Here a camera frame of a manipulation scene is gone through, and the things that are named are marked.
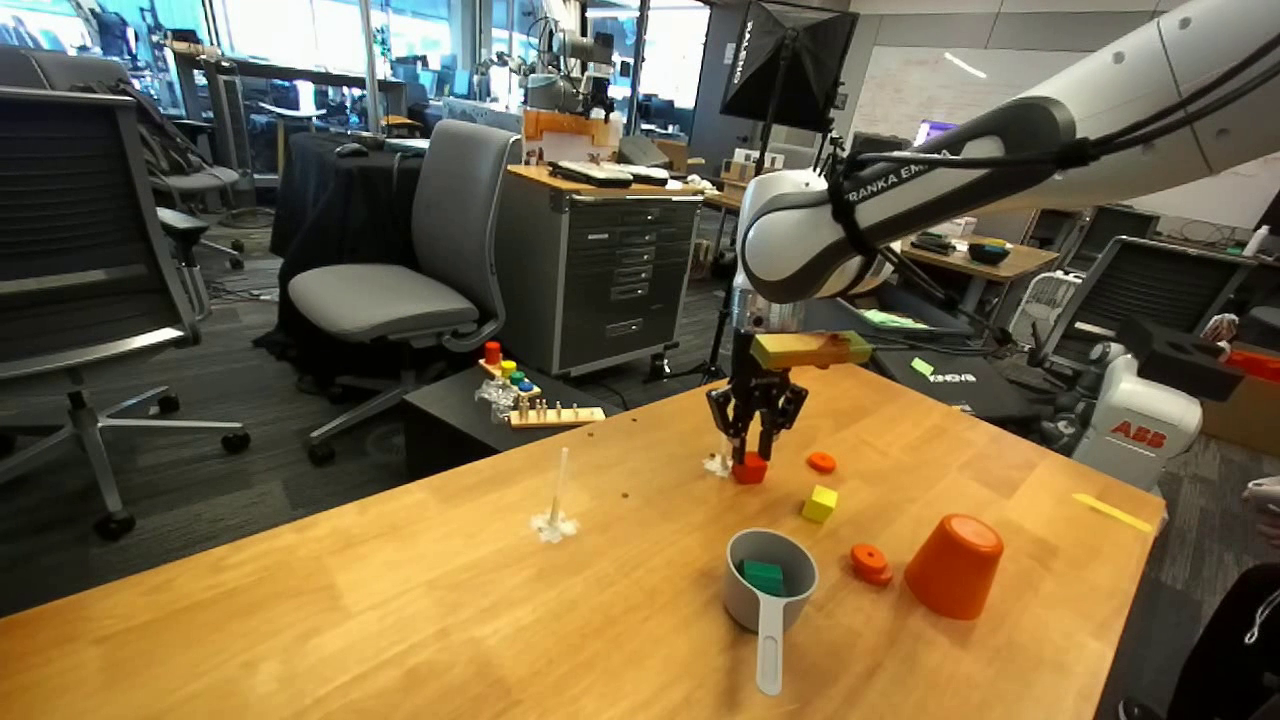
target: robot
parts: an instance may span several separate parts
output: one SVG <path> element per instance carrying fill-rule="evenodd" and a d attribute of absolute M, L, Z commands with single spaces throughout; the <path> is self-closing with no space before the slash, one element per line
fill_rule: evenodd
<path fill-rule="evenodd" d="M 733 467 L 768 467 L 773 438 L 805 406 L 787 369 L 754 354 L 757 332 L 794 324 L 794 304 L 850 291 L 883 263 L 911 277 L 888 244 L 978 206 L 1105 202 L 1270 156 L 1280 149 L 1275 73 L 1275 0 L 1190 0 L 911 152 L 834 149 L 822 172 L 754 180 L 733 372 L 708 392 Z"/>

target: gray cabinet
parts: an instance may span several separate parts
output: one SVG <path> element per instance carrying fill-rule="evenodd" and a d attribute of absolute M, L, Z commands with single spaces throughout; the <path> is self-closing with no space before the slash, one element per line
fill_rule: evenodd
<path fill-rule="evenodd" d="M 676 338 L 699 196 L 509 176 L 499 280 L 521 363 L 579 374 Z"/>

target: yellow block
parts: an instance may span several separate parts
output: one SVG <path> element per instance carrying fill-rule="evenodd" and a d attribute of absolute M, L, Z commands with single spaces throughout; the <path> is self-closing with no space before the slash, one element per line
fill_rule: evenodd
<path fill-rule="evenodd" d="M 839 492 L 835 492 L 835 488 L 813 484 L 813 492 L 805 496 L 802 516 L 805 516 L 809 525 L 826 525 L 826 519 L 835 511 L 835 503 L 839 503 Z"/>
<path fill-rule="evenodd" d="M 761 332 L 754 344 L 754 354 L 761 369 L 768 372 L 785 372 L 797 363 L 868 363 L 872 359 L 872 344 L 857 332 L 835 332 L 835 335 L 822 335 L 822 332 Z"/>

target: small toy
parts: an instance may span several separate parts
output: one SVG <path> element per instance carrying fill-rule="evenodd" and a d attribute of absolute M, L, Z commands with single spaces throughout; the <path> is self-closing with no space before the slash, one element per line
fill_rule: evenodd
<path fill-rule="evenodd" d="M 503 363 L 503 344 L 499 344 L 499 338 L 488 338 L 482 363 L 488 363 L 488 369 Z"/>
<path fill-rule="evenodd" d="M 602 418 L 603 418 L 603 406 L 538 404 L 538 406 L 511 412 L 511 426 L 560 426 L 560 425 L 602 425 Z"/>
<path fill-rule="evenodd" d="M 850 563 L 851 563 L 851 577 L 862 577 L 876 589 L 894 584 L 894 567 L 876 545 L 851 545 Z"/>
<path fill-rule="evenodd" d="M 835 492 L 835 488 L 813 484 L 813 492 L 805 496 L 802 516 L 805 516 L 809 525 L 826 525 L 826 519 L 835 511 L 835 503 L 839 503 L 839 492 Z"/>
<path fill-rule="evenodd" d="M 827 452 L 809 452 L 805 463 L 809 463 L 813 473 L 822 473 L 822 475 L 834 475 L 834 473 L 835 473 L 835 456 L 827 456 Z"/>
<path fill-rule="evenodd" d="M 735 484 L 764 484 L 768 460 L 761 452 L 747 452 L 741 463 L 733 463 Z"/>

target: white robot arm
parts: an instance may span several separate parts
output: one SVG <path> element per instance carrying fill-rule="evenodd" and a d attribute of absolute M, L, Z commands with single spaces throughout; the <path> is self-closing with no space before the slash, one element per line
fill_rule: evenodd
<path fill-rule="evenodd" d="M 834 294 L 888 241 L 971 206 L 1125 198 L 1270 156 L 1275 46 L 1275 0 L 1190 0 L 915 152 L 761 176 L 741 267 L 773 304 Z"/>

